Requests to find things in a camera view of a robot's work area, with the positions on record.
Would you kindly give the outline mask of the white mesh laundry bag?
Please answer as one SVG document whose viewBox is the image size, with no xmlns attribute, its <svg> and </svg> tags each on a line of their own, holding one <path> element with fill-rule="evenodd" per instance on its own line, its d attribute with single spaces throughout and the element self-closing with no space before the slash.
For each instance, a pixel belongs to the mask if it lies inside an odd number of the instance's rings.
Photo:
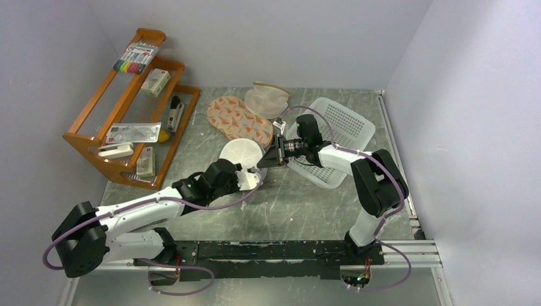
<svg viewBox="0 0 541 306">
<path fill-rule="evenodd" d="M 256 168 L 256 164 L 263 158 L 265 151 L 253 140 L 238 138 L 230 140 L 221 149 L 219 159 L 226 159 L 232 164 L 241 164 L 241 170 L 237 172 L 239 179 L 249 175 L 248 170 Z"/>
</svg>

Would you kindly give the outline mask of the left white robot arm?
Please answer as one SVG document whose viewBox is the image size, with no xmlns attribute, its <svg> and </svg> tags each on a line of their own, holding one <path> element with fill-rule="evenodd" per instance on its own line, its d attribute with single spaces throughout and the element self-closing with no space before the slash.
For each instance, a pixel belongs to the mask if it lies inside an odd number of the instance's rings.
<svg viewBox="0 0 541 306">
<path fill-rule="evenodd" d="M 229 194 L 251 196 L 263 181 L 258 168 L 245 168 L 218 159 L 154 194 L 124 203 L 93 207 L 88 201 L 75 205 L 52 234 L 42 260 L 67 277 L 83 276 L 102 263 L 134 259 L 168 265 L 179 256 L 177 244 L 165 228 L 138 229 L 197 210 L 214 210 L 211 203 Z"/>
</svg>

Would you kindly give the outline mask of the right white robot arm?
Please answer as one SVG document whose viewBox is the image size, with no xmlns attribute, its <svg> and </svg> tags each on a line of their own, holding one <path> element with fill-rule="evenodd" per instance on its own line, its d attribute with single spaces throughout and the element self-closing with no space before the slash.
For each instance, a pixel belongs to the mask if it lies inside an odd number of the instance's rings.
<svg viewBox="0 0 541 306">
<path fill-rule="evenodd" d="M 312 114 L 297 117 L 296 126 L 296 139 L 274 136 L 257 167 L 283 166 L 295 157 L 303 157 L 310 166 L 351 176 L 362 208 L 354 225 L 346 232 L 344 254 L 350 263 L 359 264 L 367 258 L 390 210 L 403 206 L 409 195 L 408 186 L 389 151 L 380 149 L 365 153 L 325 141 Z"/>
</svg>

